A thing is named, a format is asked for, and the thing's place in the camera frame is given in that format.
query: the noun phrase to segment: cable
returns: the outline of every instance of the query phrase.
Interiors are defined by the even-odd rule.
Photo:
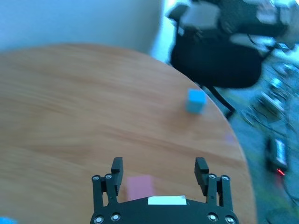
[[[254,42],[254,40],[251,38],[250,34],[247,34],[247,36],[248,36],[248,38],[249,38],[249,40],[250,40],[251,43],[253,43],[254,45],[257,45],[257,43]]]

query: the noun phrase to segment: chair leg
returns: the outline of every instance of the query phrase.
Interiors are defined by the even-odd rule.
[[[222,103],[226,108],[230,110],[228,113],[225,114],[226,119],[229,120],[234,115],[235,108],[228,101],[226,101],[225,98],[223,98],[223,96],[215,89],[215,87],[206,86],[206,88],[208,88],[209,91],[211,91],[211,93],[216,97],[217,100],[219,100],[220,103]]]

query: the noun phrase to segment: black power adapter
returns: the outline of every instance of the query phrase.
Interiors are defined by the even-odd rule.
[[[266,164],[267,168],[280,175],[285,175],[288,170],[288,146],[287,138],[272,133],[266,141]]]

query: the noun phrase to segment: white label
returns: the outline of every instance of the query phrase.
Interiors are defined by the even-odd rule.
[[[285,162],[285,145],[284,143],[282,143],[281,141],[279,140],[275,140],[276,141],[276,144],[277,144],[277,160],[286,165],[286,162]]]
[[[182,196],[152,196],[148,205],[187,205],[185,195]]]

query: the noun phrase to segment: red light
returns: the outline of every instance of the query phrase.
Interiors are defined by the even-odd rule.
[[[285,175],[285,173],[284,172],[282,172],[281,171],[281,169],[277,169],[277,171],[282,175],[282,176],[284,176]]]

